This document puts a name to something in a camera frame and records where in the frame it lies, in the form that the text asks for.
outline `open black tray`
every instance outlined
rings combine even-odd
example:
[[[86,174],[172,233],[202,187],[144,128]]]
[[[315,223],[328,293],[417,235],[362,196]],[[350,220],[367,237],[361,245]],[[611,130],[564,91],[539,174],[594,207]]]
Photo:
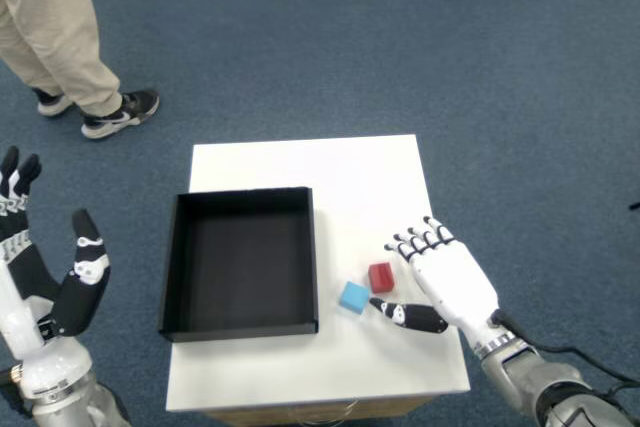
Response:
[[[173,342],[317,332],[311,189],[178,195],[158,330]]]

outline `black sneaker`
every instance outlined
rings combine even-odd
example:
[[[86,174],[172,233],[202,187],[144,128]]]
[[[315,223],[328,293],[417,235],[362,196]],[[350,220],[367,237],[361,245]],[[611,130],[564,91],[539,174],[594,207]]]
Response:
[[[38,96],[38,112],[46,117],[62,114],[73,105],[73,101],[66,95],[49,95],[40,89],[32,89]]]
[[[122,105],[113,114],[94,117],[85,114],[82,133],[89,139],[102,139],[130,125],[140,125],[151,117],[160,103],[154,90],[122,94]]]

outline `red cube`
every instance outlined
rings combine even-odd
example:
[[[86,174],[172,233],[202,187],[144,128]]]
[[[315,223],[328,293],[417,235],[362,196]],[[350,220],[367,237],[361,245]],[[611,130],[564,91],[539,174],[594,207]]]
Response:
[[[383,264],[370,265],[369,281],[371,282],[371,291],[374,294],[391,292],[395,285],[393,282],[393,273],[391,273],[391,264],[385,262]]]

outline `black cable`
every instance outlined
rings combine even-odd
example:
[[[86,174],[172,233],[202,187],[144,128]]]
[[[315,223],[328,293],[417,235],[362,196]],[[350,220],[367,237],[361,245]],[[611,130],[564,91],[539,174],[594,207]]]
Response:
[[[631,388],[640,387],[640,381],[638,381],[638,380],[636,380],[636,379],[634,379],[632,377],[629,377],[627,375],[621,374],[620,372],[605,366],[600,361],[594,359],[589,354],[584,353],[583,351],[581,351],[577,347],[574,347],[572,345],[560,346],[560,347],[552,347],[552,346],[543,345],[543,344],[539,344],[537,342],[532,341],[531,339],[529,339],[527,337],[527,335],[523,332],[523,330],[520,328],[520,326],[518,326],[518,324],[516,324],[516,322],[506,312],[502,311],[501,309],[496,310],[491,315],[491,322],[493,322],[496,325],[504,326],[507,330],[510,330],[516,336],[518,336],[522,340],[524,340],[527,344],[530,344],[530,345],[534,346],[538,350],[542,350],[544,352],[549,352],[549,353],[552,353],[552,354],[574,354],[574,355],[577,355],[578,357],[581,357],[583,360],[585,360],[589,364],[593,365],[597,369],[601,370],[602,372],[605,372],[606,374],[609,374],[611,377],[614,377],[614,378],[616,378],[618,380],[621,380],[625,384],[628,384],[628,387],[623,387],[625,389],[631,389]]]

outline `person's leg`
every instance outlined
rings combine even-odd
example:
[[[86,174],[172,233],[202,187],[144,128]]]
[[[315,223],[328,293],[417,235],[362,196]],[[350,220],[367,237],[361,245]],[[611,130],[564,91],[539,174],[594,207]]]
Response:
[[[8,10],[5,20],[10,14],[16,33],[24,41],[21,49],[27,52],[25,45],[30,47],[40,61],[39,69],[33,67],[35,62],[22,65],[19,57],[6,54],[11,40],[1,41],[5,45],[1,53],[4,60],[23,80],[29,80],[25,81],[27,84],[33,85],[33,79],[45,82],[46,85],[40,84],[43,88],[38,88],[50,95],[60,93],[60,89],[88,115],[103,117],[120,108],[120,82],[100,61],[98,26],[91,0],[4,1]],[[11,35],[8,29],[2,30]]]
[[[39,100],[38,112],[42,115],[53,117],[73,105],[18,32],[5,0],[0,0],[0,58],[34,90]]]
[[[18,32],[5,0],[0,0],[0,58],[28,86],[51,96],[62,94],[56,80]]]

